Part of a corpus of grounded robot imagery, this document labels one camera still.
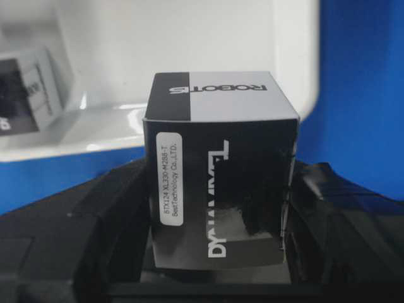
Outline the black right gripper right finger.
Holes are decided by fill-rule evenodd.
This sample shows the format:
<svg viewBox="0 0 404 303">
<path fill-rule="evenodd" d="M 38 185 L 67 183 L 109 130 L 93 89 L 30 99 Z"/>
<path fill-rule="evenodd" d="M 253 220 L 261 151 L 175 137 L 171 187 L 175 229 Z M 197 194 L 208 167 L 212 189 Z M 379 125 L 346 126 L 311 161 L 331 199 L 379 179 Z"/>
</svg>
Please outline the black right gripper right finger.
<svg viewBox="0 0 404 303">
<path fill-rule="evenodd" d="M 403 201 L 297 162 L 285 250 L 290 281 L 329 302 L 403 300 Z"/>
</svg>

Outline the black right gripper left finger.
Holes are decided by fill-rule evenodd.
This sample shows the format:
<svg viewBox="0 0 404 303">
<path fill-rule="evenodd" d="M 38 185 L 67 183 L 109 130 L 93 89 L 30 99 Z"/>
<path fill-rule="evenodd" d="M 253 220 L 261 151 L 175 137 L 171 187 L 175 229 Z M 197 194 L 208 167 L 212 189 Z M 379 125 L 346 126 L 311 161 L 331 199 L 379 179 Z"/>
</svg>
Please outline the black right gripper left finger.
<svg viewBox="0 0 404 303">
<path fill-rule="evenodd" d="M 144 159 L 1 215 L 2 302 L 108 302 L 138 282 L 150 227 Z"/>
</svg>

